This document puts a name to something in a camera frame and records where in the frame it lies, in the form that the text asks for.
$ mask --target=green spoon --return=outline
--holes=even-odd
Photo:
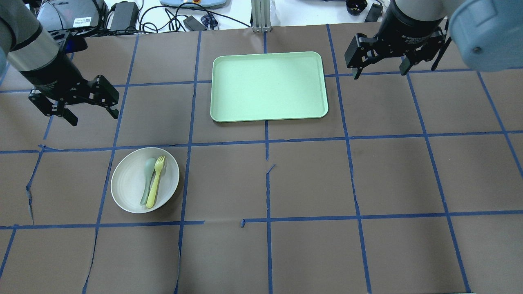
[[[147,196],[149,195],[149,187],[151,186],[151,178],[153,177],[155,163],[155,158],[149,158],[145,162],[145,168],[143,169],[143,173],[145,175],[145,188],[143,189],[143,196],[142,200],[140,201],[140,205],[145,205],[147,202]]]

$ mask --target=fork handle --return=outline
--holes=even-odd
[[[149,196],[147,197],[147,208],[151,208],[154,205],[154,200],[156,200],[156,192],[158,191],[158,180],[160,179],[160,173],[156,173],[154,176],[153,185],[151,187],[151,191],[149,192]]]

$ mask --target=light blue joint cover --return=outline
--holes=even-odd
[[[0,76],[4,75],[5,70],[5,53],[2,48],[0,48]]]
[[[449,27],[471,69],[494,72],[523,66],[522,0],[467,0]]]

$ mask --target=yellow fork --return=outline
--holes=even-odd
[[[163,165],[165,162],[165,156],[158,157],[158,160],[154,164],[154,181],[153,185],[151,187],[151,191],[149,192],[149,196],[147,196],[147,208],[151,208],[154,205],[154,200],[156,200],[156,192],[158,191],[158,180],[160,179],[160,173],[162,172]]]

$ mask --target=white floor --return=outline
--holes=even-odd
[[[114,3],[121,0],[105,0],[110,7]],[[134,0],[138,7],[142,5],[142,0]],[[372,3],[377,3],[377,0],[368,0],[368,7],[359,16],[352,16],[347,12],[344,0],[274,0],[278,20],[273,22],[273,25],[280,26],[305,26],[305,25],[322,25],[322,24],[339,24],[346,22],[363,22],[367,16],[368,10]],[[144,9],[140,13],[140,17],[147,8],[160,4],[160,0],[144,0]],[[218,9],[213,9],[217,13],[230,16],[238,19],[246,24],[249,24],[251,19],[251,1],[250,0],[228,0],[227,4]],[[203,12],[196,12],[187,9],[180,9],[180,13],[186,15],[193,15],[196,19],[200,19],[204,15]],[[245,28],[244,25],[233,20],[216,16],[220,23],[220,29],[239,29]],[[163,26],[168,21],[167,14],[162,8],[155,8],[145,15],[143,22],[152,22],[158,27]]]

